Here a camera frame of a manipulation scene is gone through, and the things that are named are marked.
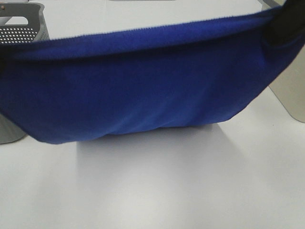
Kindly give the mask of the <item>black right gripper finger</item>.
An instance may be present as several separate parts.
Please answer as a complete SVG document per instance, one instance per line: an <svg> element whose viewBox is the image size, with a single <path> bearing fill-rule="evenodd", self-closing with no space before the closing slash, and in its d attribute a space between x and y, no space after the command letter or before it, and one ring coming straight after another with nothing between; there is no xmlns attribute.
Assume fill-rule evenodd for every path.
<svg viewBox="0 0 305 229"><path fill-rule="evenodd" d="M264 29L264 38L272 46L283 45L305 32L305 1L287 0Z"/></svg>

